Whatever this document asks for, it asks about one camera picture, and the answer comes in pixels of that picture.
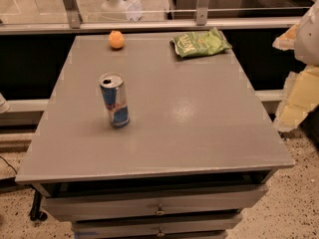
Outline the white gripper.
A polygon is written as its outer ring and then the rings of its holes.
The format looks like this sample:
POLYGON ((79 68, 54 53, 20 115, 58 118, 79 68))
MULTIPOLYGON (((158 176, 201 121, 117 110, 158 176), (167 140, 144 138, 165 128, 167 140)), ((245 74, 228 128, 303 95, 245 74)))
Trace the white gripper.
POLYGON ((272 47, 293 50, 295 58, 307 66, 302 72, 290 72, 283 89, 283 100, 275 113, 274 127, 280 132, 292 131, 319 106, 319 2, 275 39, 272 47))

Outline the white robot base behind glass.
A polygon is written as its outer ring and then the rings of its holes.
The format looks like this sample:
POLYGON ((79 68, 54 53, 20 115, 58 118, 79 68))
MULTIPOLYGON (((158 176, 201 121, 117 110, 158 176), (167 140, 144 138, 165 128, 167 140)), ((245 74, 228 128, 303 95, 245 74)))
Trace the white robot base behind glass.
POLYGON ((142 16, 141 0, 105 0, 101 6, 103 20, 136 22, 142 16))

